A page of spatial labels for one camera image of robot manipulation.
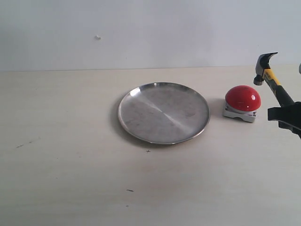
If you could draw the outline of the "red dome push button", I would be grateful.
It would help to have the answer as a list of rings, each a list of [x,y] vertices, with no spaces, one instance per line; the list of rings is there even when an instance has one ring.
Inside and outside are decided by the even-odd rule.
[[[222,115],[254,123],[260,106],[261,97],[259,93],[252,87],[239,85],[231,88],[226,93]]]

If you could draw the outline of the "black yellow claw hammer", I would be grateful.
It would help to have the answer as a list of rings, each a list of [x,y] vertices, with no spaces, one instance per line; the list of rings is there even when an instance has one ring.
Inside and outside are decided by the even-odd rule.
[[[272,71],[269,61],[278,52],[261,54],[258,57],[255,72],[256,76],[253,80],[254,85],[261,86],[264,82],[267,83],[275,98],[281,107],[293,105],[295,102],[281,85],[274,72]]]

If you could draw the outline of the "round steel plate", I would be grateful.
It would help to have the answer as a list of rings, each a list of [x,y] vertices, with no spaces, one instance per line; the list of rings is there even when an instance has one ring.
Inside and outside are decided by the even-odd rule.
[[[129,91],[118,106],[121,127],[156,145],[174,145],[201,134],[210,121],[206,99],[182,84],[154,82]]]

